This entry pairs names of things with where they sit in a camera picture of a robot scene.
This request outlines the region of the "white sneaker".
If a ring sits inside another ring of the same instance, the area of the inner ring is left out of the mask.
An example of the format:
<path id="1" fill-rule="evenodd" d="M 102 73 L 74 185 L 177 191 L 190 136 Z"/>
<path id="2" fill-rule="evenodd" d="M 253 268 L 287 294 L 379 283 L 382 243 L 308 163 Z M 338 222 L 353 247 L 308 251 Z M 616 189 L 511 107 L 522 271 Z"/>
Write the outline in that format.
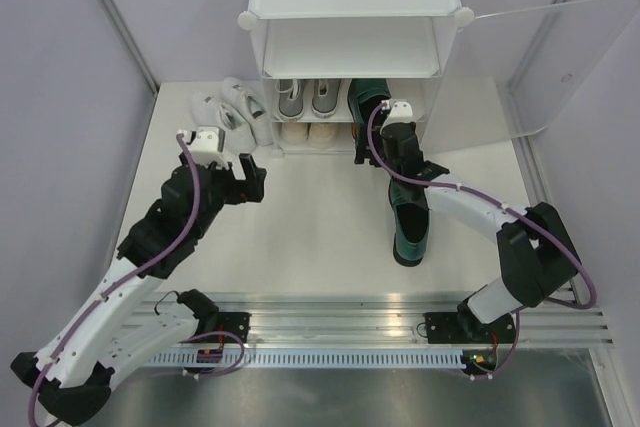
<path id="1" fill-rule="evenodd" d="M 190 110 L 198 126 L 218 127 L 224 133 L 224 147 L 228 152 L 239 155 L 255 150 L 257 144 L 248 121 L 232 105 L 196 92 Z"/>
<path id="2" fill-rule="evenodd" d="M 273 144 L 271 121 L 262 96 L 247 83 L 235 77 L 222 82 L 222 100 L 233 106 L 248 122 L 256 143 L 259 146 Z"/>

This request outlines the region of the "green heeled shoe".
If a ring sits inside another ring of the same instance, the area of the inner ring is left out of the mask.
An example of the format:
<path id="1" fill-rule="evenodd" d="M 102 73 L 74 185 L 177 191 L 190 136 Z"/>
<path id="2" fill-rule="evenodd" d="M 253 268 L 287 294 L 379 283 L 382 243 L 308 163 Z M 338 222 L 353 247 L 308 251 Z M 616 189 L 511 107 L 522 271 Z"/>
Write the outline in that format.
<path id="1" fill-rule="evenodd" d="M 426 253 L 430 210 L 424 193 L 417 198 L 390 180 L 388 199 L 395 222 L 393 257 L 404 267 L 415 267 Z"/>
<path id="2" fill-rule="evenodd" d="M 391 98 L 386 79 L 352 79 L 347 93 L 347 103 L 356 124 L 365 124 L 373 110 Z"/>

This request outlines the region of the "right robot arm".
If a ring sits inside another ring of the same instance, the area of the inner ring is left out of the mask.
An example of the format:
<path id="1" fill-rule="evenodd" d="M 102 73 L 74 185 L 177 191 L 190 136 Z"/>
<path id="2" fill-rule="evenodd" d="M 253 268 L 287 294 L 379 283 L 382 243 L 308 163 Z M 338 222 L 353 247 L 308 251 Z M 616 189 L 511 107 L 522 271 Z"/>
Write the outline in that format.
<path id="1" fill-rule="evenodd" d="M 443 328 L 429 324 L 432 342 L 489 342 L 501 333 L 513 340 L 513 315 L 556 302 L 556 291 L 583 275 L 577 251 L 552 205 L 509 206 L 460 183 L 449 169 L 425 160 L 414 124 L 361 126 L 356 160 L 366 158 L 390 175 L 393 256 L 399 264 L 414 267 L 422 261 L 434 212 L 462 222 L 497 249 L 496 279 L 445 313 Z"/>

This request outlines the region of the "grey canvas sneaker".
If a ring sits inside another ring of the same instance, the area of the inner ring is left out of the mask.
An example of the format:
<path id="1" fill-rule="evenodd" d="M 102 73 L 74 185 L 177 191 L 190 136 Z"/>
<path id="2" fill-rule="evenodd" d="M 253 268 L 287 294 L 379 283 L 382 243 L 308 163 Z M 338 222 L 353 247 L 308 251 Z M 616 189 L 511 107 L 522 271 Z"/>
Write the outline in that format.
<path id="1" fill-rule="evenodd" d="M 276 81 L 278 115 L 286 121 L 296 121 L 303 115 L 305 80 L 279 79 Z"/>
<path id="2" fill-rule="evenodd" d="M 336 112 L 341 84 L 337 78 L 314 80 L 311 108 L 317 117 L 329 118 Z"/>

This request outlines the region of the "beige lace sneaker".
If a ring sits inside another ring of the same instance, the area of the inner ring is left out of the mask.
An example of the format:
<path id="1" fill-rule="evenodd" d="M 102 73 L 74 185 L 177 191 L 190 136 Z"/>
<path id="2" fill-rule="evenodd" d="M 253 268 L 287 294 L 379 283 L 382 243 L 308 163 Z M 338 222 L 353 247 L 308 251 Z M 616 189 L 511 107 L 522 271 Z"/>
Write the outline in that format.
<path id="1" fill-rule="evenodd" d="M 300 146 L 307 142 L 309 124 L 304 122 L 286 122 L 281 124 L 281 141 L 289 146 Z"/>
<path id="2" fill-rule="evenodd" d="M 337 132 L 334 123 L 312 123 L 308 132 L 309 145 L 315 149 L 328 149 L 335 144 Z"/>

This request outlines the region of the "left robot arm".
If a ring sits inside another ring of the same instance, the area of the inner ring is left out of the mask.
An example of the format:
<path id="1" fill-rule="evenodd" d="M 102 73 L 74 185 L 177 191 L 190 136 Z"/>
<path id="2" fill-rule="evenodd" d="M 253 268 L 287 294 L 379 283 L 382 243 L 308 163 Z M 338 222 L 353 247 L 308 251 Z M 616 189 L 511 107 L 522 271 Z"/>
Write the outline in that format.
<path id="1" fill-rule="evenodd" d="M 224 323 L 219 307 L 196 289 L 179 293 L 170 309 L 134 332 L 117 334 L 134 308 L 194 253 L 224 206 L 264 198 L 267 172 L 249 154 L 240 157 L 241 179 L 230 167 L 198 165 L 187 154 L 180 161 L 79 312 L 46 346 L 12 361 L 14 374 L 31 389 L 30 425 L 37 423 L 38 406 L 56 423 L 87 422 L 127 377 L 177 343 L 244 345 L 245 334 Z"/>

